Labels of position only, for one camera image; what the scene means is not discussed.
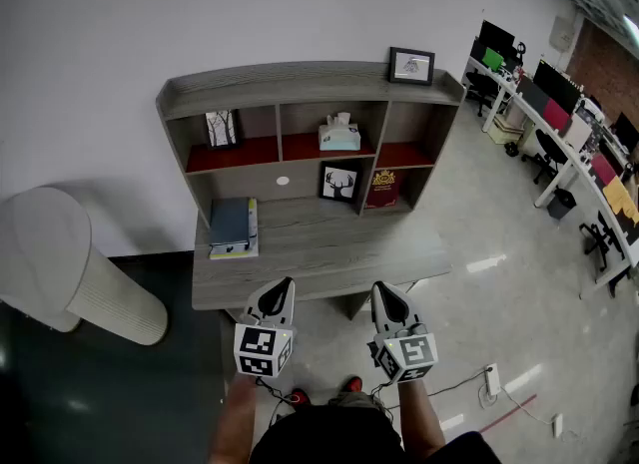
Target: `picture frame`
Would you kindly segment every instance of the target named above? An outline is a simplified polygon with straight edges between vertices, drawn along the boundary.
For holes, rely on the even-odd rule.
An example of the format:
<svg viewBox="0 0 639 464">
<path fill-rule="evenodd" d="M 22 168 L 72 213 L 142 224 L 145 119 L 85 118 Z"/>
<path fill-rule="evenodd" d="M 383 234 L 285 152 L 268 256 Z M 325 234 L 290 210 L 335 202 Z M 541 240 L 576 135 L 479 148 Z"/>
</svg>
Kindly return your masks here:
<svg viewBox="0 0 639 464">
<path fill-rule="evenodd" d="M 209 150 L 232 149 L 240 145 L 238 115 L 233 110 L 205 113 L 204 132 Z"/>
<path fill-rule="evenodd" d="M 322 162 L 319 167 L 319 197 L 354 204 L 361 185 L 361 164 Z"/>
<path fill-rule="evenodd" d="M 435 53 L 391 47 L 388 81 L 430 86 L 434 66 Z"/>
</svg>

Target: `sneaker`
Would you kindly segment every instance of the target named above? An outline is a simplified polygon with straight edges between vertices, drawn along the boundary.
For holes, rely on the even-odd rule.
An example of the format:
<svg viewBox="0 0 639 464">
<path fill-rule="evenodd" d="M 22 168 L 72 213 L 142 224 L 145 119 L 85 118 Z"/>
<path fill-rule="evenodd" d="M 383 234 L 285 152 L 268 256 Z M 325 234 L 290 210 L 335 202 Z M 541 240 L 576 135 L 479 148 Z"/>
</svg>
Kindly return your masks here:
<svg viewBox="0 0 639 464">
<path fill-rule="evenodd" d="M 295 411 L 299 411 L 300 409 L 304 409 L 306 407 L 311 406 L 311 399 L 307 395 L 307 393 L 301 388 L 295 388 L 291 392 L 291 407 Z"/>
<path fill-rule="evenodd" d="M 356 393 L 361 391 L 362 388 L 363 381 L 361 380 L 361 377 L 353 375 L 346 380 L 343 386 L 339 389 L 339 393 Z"/>
</svg>

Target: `blue book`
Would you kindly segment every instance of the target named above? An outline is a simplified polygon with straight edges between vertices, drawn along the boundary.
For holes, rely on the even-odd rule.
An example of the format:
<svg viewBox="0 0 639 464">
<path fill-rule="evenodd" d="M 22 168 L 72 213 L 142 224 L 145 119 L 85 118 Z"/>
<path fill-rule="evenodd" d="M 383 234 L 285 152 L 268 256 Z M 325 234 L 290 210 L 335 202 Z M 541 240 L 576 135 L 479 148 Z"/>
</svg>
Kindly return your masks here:
<svg viewBox="0 0 639 464">
<path fill-rule="evenodd" d="M 249 199 L 229 198 L 211 203 L 211 244 L 249 245 Z"/>
</svg>

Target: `red brick wall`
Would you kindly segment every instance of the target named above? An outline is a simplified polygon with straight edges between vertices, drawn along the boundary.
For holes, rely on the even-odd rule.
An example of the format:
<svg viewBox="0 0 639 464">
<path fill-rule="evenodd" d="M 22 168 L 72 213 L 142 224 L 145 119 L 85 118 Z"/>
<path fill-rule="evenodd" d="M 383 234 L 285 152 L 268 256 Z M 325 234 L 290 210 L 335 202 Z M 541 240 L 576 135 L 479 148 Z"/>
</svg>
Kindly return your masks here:
<svg viewBox="0 0 639 464">
<path fill-rule="evenodd" d="M 568 75 L 594 95 L 614 123 L 623 112 L 639 129 L 639 60 L 589 20 L 584 20 Z"/>
</svg>

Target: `tissue box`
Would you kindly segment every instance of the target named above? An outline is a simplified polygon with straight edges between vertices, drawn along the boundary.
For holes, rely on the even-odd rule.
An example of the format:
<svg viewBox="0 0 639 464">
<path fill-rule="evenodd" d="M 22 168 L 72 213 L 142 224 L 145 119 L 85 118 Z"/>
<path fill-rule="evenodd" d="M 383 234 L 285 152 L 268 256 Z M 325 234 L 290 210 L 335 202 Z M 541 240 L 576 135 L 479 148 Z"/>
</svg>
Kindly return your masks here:
<svg viewBox="0 0 639 464">
<path fill-rule="evenodd" d="M 319 126 L 319 149 L 322 151 L 359 150 L 360 142 L 357 124 Z"/>
</svg>

